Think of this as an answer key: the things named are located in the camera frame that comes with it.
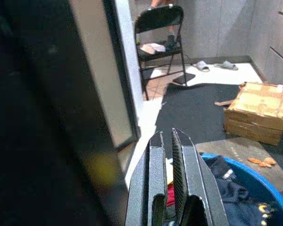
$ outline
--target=slipper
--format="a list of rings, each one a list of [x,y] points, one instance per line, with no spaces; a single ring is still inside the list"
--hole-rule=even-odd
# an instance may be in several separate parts
[[[238,67],[235,64],[232,64],[231,62],[225,60],[222,64],[214,64],[214,67],[229,69],[233,71],[237,71]]]
[[[204,62],[203,60],[199,61],[196,64],[193,64],[193,66],[196,67],[201,72],[209,72],[209,67],[206,64],[206,62]]]

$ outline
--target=black rug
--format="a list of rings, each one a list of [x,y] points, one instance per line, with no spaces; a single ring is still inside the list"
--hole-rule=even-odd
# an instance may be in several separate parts
[[[236,137],[223,131],[223,107],[214,102],[234,99],[238,90],[238,85],[199,84],[186,88],[169,84],[156,122],[157,131],[163,131],[166,157],[172,157],[172,128],[184,131],[194,144]],[[262,145],[283,169],[283,138],[278,146]]]

